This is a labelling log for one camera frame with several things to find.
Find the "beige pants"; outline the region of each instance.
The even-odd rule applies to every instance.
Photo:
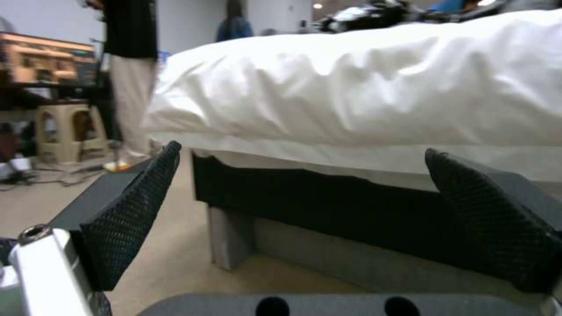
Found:
[[[125,151],[121,160],[128,164],[150,157],[151,141],[140,123],[150,104],[155,79],[154,59],[111,56],[111,81]]]

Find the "shoe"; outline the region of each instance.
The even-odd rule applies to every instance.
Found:
[[[131,168],[132,165],[129,165],[128,163],[120,160],[117,165],[115,164],[114,161],[112,162],[108,162],[106,164],[103,165],[103,168],[106,169],[109,172],[117,172],[117,171],[123,171],[126,169]]]

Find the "long hair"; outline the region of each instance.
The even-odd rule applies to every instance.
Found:
[[[230,38],[232,35],[232,21],[237,17],[243,17],[240,0],[228,0],[226,2],[226,24],[224,29],[227,38]]]

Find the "metal bolt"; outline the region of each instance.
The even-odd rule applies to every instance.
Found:
[[[47,237],[52,233],[53,230],[45,224],[31,226],[28,229],[21,232],[21,234],[17,238],[17,242],[21,246],[25,246],[41,238]]]

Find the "ceiling light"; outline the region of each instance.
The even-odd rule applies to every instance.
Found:
[[[478,6],[479,7],[487,6],[488,4],[492,4],[494,2],[496,2],[496,0],[482,0],[478,2]]]

